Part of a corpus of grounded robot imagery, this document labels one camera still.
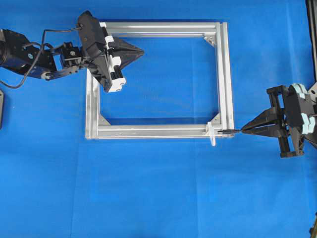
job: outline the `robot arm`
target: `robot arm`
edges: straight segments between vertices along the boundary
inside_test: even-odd
[[[12,72],[47,81],[77,73],[87,68],[106,92],[116,92],[122,89],[126,80],[121,70],[144,54],[144,51],[113,37],[107,33],[106,25],[100,24],[89,11],[78,18],[77,27],[82,47],[75,47],[71,42],[54,48],[44,44],[29,42],[19,33],[0,30],[0,66]],[[54,56],[60,55],[62,70],[57,71]]]

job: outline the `black cable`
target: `black cable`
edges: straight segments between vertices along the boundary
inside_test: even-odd
[[[11,88],[11,89],[17,89],[17,88],[19,88],[19,87],[21,87],[21,86],[23,85],[23,83],[25,82],[27,76],[29,75],[29,73],[31,72],[31,70],[33,69],[33,67],[35,66],[36,62],[39,60],[40,55],[41,55],[41,53],[42,53],[42,51],[43,51],[43,49],[44,49],[44,47],[45,47],[44,40],[45,40],[45,34],[46,34],[46,32],[71,32],[71,31],[76,31],[76,30],[80,30],[80,29],[81,29],[81,27],[76,27],[76,28],[72,28],[72,29],[69,29],[69,30],[51,30],[51,29],[45,29],[45,30],[43,31],[43,34],[42,34],[42,41],[41,41],[41,44],[40,44],[40,46],[41,46],[41,47],[40,47],[40,50],[39,50],[38,54],[36,55],[36,57],[35,57],[33,63],[31,64],[31,67],[30,67],[29,70],[24,74],[24,77],[23,77],[23,79],[21,80],[21,82],[20,82],[18,85],[16,85],[16,86],[8,85],[8,84],[6,84],[5,82],[3,82],[3,81],[1,81],[1,80],[0,80],[0,83],[1,83],[2,85],[4,85],[4,86],[8,87],[8,88]]]
[[[32,41],[32,42],[29,42],[29,43],[26,43],[26,44],[22,45],[22,48],[29,47],[29,46],[31,46],[31,45],[36,45],[36,46],[41,47],[41,44],[40,44],[40,43],[37,43],[37,42]],[[47,47],[50,48],[50,49],[53,48],[53,46],[52,46],[50,43],[45,43],[45,44],[44,44],[44,47],[45,47],[45,46],[47,46]]]

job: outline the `blue cloth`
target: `blue cloth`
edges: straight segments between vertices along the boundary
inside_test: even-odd
[[[269,107],[265,90],[313,82],[305,1],[91,0],[0,3],[0,28],[39,41],[90,10],[110,20],[227,21],[237,128]],[[80,44],[76,32],[47,42]],[[146,54],[102,95],[111,123],[201,123],[217,113],[214,52],[202,39],[127,39]],[[84,71],[28,78],[4,91],[0,237],[308,237],[316,205],[316,150],[279,157],[274,138],[84,139]],[[21,76],[0,69],[1,80]]]

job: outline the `rectangular metal frame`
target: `rectangular metal frame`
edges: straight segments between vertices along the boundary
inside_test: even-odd
[[[87,70],[87,139],[231,136],[218,133],[234,128],[226,22],[106,22],[106,28],[109,34],[118,37],[203,37],[215,47],[219,113],[211,124],[110,125],[100,114],[99,83]]]

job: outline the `white plastic part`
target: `white plastic part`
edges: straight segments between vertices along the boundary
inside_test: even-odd
[[[105,41],[106,41],[106,48],[107,48],[107,50],[109,50],[111,47],[109,47],[108,44],[109,44],[110,42],[114,42],[114,39],[113,39],[112,35],[106,36],[106,37],[105,37]]]
[[[105,22],[100,22],[101,27],[107,27],[107,24]]]
[[[315,128],[315,125],[316,125],[316,119],[315,117],[310,117],[309,118],[309,126],[308,126],[308,133],[313,133],[314,132],[314,128]]]
[[[109,93],[119,92],[122,89],[122,86],[126,84],[125,78],[117,78],[112,81],[112,86],[109,89]]]
[[[315,117],[308,118],[307,114],[302,113],[302,118],[304,121],[302,134],[307,135],[309,133],[313,133],[316,124]]]
[[[114,72],[115,66],[120,66],[120,65],[121,65],[121,59],[119,56],[112,57],[112,55],[109,55],[109,72],[110,73]]]
[[[207,135],[209,135],[210,137],[210,142],[212,146],[216,146],[216,137],[215,137],[215,133],[214,133],[214,127],[212,126],[211,121],[207,122],[206,125],[206,133]]]
[[[308,134],[308,130],[309,130],[309,120],[308,120],[308,116],[305,113],[302,113],[302,119],[304,121],[303,124],[303,129],[302,129],[302,134],[307,135]]]

